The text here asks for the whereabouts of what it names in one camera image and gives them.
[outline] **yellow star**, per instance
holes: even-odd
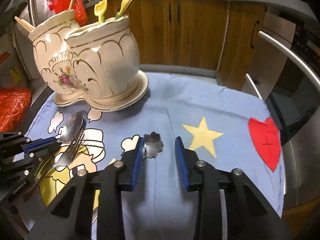
[[[189,147],[190,150],[194,151],[199,147],[204,146],[215,158],[217,157],[212,140],[220,137],[223,133],[210,131],[204,117],[202,117],[199,127],[193,127],[185,124],[183,124],[183,127],[194,136]]]

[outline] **ceramic saucer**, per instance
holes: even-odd
[[[54,95],[53,101],[57,106],[70,106],[79,101],[86,101],[89,106],[102,112],[117,111],[138,102],[139,99],[142,98],[143,95],[146,93],[148,89],[149,80],[147,75],[141,70],[139,70],[137,73],[137,82],[138,85],[136,89],[129,96],[113,103],[97,103],[96,101],[94,101],[94,99],[91,99],[85,92],[80,90],[75,92],[72,98],[68,100],[65,100],[61,94],[56,93]]]

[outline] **white plastic bag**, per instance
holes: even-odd
[[[36,0],[36,4],[39,23],[44,22],[46,19],[56,14],[50,0]],[[24,19],[30,23],[28,6],[24,8],[19,18]]]

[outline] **silver bolt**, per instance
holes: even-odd
[[[206,165],[205,161],[199,160],[196,162],[198,167],[204,167]]]
[[[87,171],[86,171],[86,170],[79,170],[79,171],[77,172],[77,175],[80,176],[80,177],[82,177],[82,176],[84,176],[84,175],[86,175],[86,174],[87,174]]]
[[[115,163],[113,163],[113,166],[115,166],[116,168],[120,168],[123,166],[123,162],[122,161],[116,161]]]
[[[235,168],[233,170],[233,173],[239,176],[239,175],[242,175],[243,171],[241,169],[239,169],[239,168]]]

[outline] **table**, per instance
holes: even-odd
[[[135,146],[135,135],[153,131],[160,134],[163,151],[156,158],[143,161],[135,191],[122,194],[126,239],[193,238],[197,192],[185,192],[180,185],[174,156],[177,136],[181,136],[185,147],[195,149],[199,159],[215,168],[241,168],[281,216],[282,154],[272,172],[257,153],[248,129],[250,118],[264,122],[270,117],[264,102],[192,78],[160,73],[148,73],[148,78],[145,96],[116,112],[101,113],[85,102],[57,107],[53,94],[47,99],[26,136],[32,140],[55,136],[74,112],[81,111],[87,122],[85,141],[71,165],[49,173],[30,202],[18,203],[27,228],[77,171],[104,169],[113,158],[120,159],[124,150]],[[92,239],[96,237],[95,229],[96,223],[92,226]]]

